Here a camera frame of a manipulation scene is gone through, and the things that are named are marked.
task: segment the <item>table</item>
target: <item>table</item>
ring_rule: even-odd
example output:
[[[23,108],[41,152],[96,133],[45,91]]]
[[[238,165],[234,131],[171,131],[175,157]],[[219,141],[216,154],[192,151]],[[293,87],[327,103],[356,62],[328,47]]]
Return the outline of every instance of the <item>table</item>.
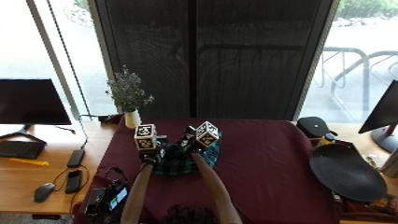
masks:
[[[331,127],[331,130],[336,131],[339,133],[337,139],[353,142],[360,154],[367,157],[369,154],[375,155],[375,162],[379,167],[383,167],[387,160],[389,159],[391,153],[387,152],[383,148],[380,148],[376,143],[372,140],[371,132],[368,133],[359,133],[360,128],[363,124],[352,124],[352,123],[333,123],[328,124]],[[387,180],[388,183],[388,192],[389,194],[398,196],[398,179],[391,178],[385,175],[383,177]],[[351,221],[351,220],[341,220],[343,224],[356,223],[356,224],[365,224],[365,223],[375,223],[368,222],[365,219],[360,217],[359,221]]]
[[[154,123],[170,142],[183,131],[199,127],[207,119],[144,119]],[[309,157],[309,138],[287,120],[210,119],[223,132],[218,172],[239,207],[244,223],[339,223],[331,190],[317,181]],[[107,172],[119,167],[131,178],[140,169],[134,131],[124,121],[115,132],[91,185],[104,188],[111,183]],[[86,206],[77,209],[75,224],[103,223],[88,220]],[[143,222],[160,223],[175,204],[200,203],[216,210],[200,174],[178,177],[154,175],[150,179],[143,209]]]
[[[88,168],[88,183],[77,194],[74,203],[86,197],[92,176],[96,173],[110,140],[112,138],[116,125],[102,125],[99,121],[83,121],[88,142],[86,145],[86,158],[83,165]],[[61,191],[53,192],[45,203],[33,200],[34,191],[47,182],[53,182],[55,177],[66,170],[67,161],[73,150],[79,149],[86,141],[86,134],[82,125],[74,121],[73,125],[62,126],[77,131],[59,129],[53,125],[35,125],[29,132],[49,142],[45,152],[38,161],[49,161],[50,166],[38,166],[9,158],[0,158],[0,212],[21,214],[70,214],[74,194],[66,194],[66,186]],[[0,135],[21,130],[22,125],[0,125]],[[87,172],[84,171],[83,183],[86,183]],[[62,187],[67,177],[67,172],[57,182],[57,189]]]

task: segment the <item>black curtain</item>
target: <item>black curtain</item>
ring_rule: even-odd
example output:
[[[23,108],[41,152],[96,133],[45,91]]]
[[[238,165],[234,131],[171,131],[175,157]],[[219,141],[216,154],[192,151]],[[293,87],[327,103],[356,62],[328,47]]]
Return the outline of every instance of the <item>black curtain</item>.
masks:
[[[115,72],[146,117],[293,119],[332,0],[98,0]]]

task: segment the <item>plaid cloth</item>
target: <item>plaid cloth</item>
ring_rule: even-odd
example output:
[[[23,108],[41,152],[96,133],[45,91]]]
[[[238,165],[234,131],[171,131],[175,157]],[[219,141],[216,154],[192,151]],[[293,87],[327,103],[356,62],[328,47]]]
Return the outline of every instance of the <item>plaid cloth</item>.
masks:
[[[214,143],[200,155],[210,164],[215,167],[220,150],[220,139]],[[199,167],[194,159],[187,155],[180,144],[175,143],[167,146],[163,160],[156,164],[152,171],[154,175],[188,175],[199,173]]]

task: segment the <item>dark red tablecloth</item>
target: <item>dark red tablecloth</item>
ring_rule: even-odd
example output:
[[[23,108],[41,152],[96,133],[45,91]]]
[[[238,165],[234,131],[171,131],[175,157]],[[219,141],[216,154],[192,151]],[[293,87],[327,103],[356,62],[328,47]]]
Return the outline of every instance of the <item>dark red tablecloth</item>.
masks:
[[[160,135],[175,142],[188,125],[199,127],[207,119],[144,119]],[[332,192],[315,177],[309,157],[312,143],[305,134],[285,120],[210,119],[223,132],[218,172],[238,206],[244,223],[311,224],[339,223]],[[115,132],[91,188],[103,188],[110,167],[120,167],[134,178],[140,160],[134,145],[135,132],[124,126]],[[75,223],[87,219],[86,200],[75,214]],[[168,208],[178,204],[202,203],[212,207],[199,174],[178,177],[152,176],[146,195],[143,219],[160,223]]]

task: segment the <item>black mouse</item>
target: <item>black mouse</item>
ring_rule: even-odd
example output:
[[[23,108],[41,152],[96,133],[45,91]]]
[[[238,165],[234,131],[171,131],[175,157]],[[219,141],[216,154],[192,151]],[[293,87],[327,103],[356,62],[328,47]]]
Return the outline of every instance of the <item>black mouse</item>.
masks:
[[[47,199],[50,194],[55,189],[55,185],[53,183],[46,183],[35,190],[34,201],[37,203],[43,203]]]

